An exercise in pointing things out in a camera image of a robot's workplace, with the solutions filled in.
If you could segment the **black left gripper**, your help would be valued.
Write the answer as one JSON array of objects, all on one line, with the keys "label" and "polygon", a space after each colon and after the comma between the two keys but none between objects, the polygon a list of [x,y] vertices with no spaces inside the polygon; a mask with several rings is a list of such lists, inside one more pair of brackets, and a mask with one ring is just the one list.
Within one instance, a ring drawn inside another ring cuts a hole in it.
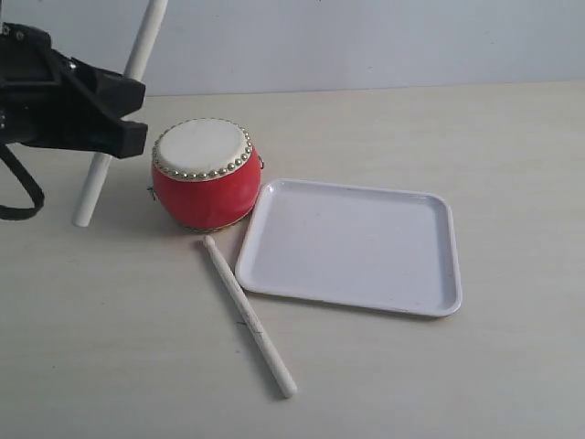
[{"label": "black left gripper", "polygon": [[65,147],[125,159],[141,155],[148,125],[124,120],[145,85],[52,48],[36,27],[1,25],[1,142]]}]

